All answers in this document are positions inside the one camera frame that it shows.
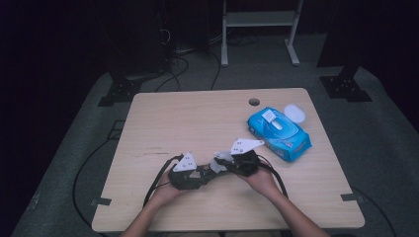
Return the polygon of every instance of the light wood tabletop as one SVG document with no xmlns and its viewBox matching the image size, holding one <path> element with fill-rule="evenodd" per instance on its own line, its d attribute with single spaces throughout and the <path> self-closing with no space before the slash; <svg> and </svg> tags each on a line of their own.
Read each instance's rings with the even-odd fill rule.
<svg viewBox="0 0 419 237">
<path fill-rule="evenodd" d="M 259 106 L 251 106 L 258 99 Z M 359 228 L 365 223 L 308 93 L 301 88 L 137 94 L 129 110 L 92 227 L 123 231 L 141 211 L 145 195 L 166 160 L 192 152 L 198 165 L 236 138 L 255 137 L 247 120 L 265 107 L 302 108 L 312 147 L 296 161 L 283 161 L 265 146 L 255 149 L 281 175 L 290 200 L 322 228 Z M 163 207 L 151 231 L 287 229 L 281 215 L 233 174 L 218 177 Z"/>
</svg>

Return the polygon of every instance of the wet wipes pack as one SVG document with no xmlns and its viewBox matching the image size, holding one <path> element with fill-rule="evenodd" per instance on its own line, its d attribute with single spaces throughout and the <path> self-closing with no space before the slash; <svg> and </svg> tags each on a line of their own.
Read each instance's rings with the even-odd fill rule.
<svg viewBox="0 0 419 237">
<path fill-rule="evenodd" d="M 296 160 L 311 147 L 309 135 L 295 122 L 274 108 L 267 107 L 247 121 L 249 131 L 287 162 Z"/>
</svg>

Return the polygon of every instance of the small dark round object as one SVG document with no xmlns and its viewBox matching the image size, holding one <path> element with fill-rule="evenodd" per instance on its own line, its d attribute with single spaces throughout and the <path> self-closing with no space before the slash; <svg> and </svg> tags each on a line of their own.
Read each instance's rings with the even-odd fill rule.
<svg viewBox="0 0 419 237">
<path fill-rule="evenodd" d="M 249 104 L 251 106 L 259 106 L 261 104 L 261 102 L 256 98 L 252 98 L 252 99 L 249 100 Z"/>
</svg>

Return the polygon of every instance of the human hand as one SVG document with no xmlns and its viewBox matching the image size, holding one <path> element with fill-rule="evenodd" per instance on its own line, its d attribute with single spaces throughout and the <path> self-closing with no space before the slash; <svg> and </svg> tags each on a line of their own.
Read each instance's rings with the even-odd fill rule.
<svg viewBox="0 0 419 237">
<path fill-rule="evenodd" d="M 281 192 L 274 181 L 272 173 L 265 168 L 259 167 L 258 171 L 249 177 L 238 177 L 244 180 L 254 191 L 267 198 L 270 195 L 276 195 L 278 192 Z"/>
<path fill-rule="evenodd" d="M 169 174 L 169 171 L 166 171 L 161 176 L 160 181 L 157 185 L 157 188 L 150 199 L 150 202 L 153 202 L 154 204 L 162 206 L 162 205 L 172 202 L 177 196 L 185 192 L 185 191 L 180 191 L 176 189 L 170 184 L 168 174 Z"/>
</svg>

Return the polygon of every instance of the white triangular bracket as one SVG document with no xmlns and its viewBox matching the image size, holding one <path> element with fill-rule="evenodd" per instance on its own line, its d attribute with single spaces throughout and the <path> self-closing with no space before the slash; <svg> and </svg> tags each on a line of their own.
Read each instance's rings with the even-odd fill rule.
<svg viewBox="0 0 419 237">
<path fill-rule="evenodd" d="M 173 168 L 174 172 L 181 172 L 181 171 L 189 171 L 189 170 L 196 170 L 197 163 L 195 163 L 194 156 L 192 156 L 191 152 L 188 152 L 184 155 L 182 160 Z"/>
<path fill-rule="evenodd" d="M 234 144 L 230 149 L 230 154 L 231 155 L 244 154 L 263 144 L 265 144 L 263 140 L 238 138 L 234 141 Z"/>
</svg>

